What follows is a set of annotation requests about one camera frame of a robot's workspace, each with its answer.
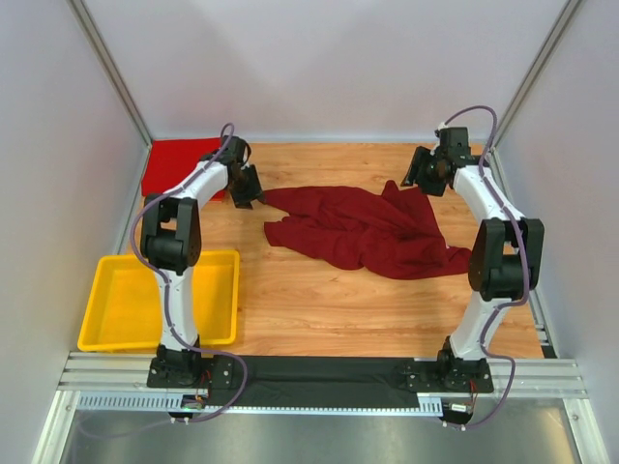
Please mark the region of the dark red t-shirt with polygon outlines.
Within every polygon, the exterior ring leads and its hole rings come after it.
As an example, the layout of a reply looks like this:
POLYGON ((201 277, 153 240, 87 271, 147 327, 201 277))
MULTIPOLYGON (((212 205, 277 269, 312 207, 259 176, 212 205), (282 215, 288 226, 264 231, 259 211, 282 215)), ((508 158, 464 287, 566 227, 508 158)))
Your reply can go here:
POLYGON ((419 188, 401 190, 393 181, 379 194, 353 187, 275 188, 265 200, 286 213, 263 226, 272 247, 391 279, 468 272, 471 250, 447 244, 419 188))

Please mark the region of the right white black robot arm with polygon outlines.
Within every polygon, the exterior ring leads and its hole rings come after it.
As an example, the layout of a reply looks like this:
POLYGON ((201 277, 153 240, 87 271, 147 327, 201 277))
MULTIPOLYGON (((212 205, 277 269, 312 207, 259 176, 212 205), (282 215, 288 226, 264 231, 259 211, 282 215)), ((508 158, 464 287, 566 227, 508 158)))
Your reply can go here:
POLYGON ((516 208, 496 184, 482 156, 474 156, 468 129, 441 125, 433 148, 418 147, 401 184, 441 196, 459 195, 479 224, 469 260, 472 296, 447 344, 453 356, 476 362, 509 307, 524 305, 538 281, 545 227, 516 208))

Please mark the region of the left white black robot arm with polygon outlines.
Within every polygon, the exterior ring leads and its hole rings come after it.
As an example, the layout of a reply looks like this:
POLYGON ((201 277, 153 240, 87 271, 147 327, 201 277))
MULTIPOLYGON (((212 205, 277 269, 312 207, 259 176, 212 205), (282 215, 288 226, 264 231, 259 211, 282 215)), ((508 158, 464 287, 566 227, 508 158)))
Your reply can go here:
POLYGON ((135 256, 154 274, 160 292, 162 338, 155 370, 190 370, 199 365, 201 349, 193 317, 193 267, 202 250, 199 213, 216 193, 226 190, 237 209, 263 203, 265 195, 251 146, 237 135, 221 137, 216 151, 202 156, 176 186, 148 196, 134 220, 140 239, 132 240, 135 256))

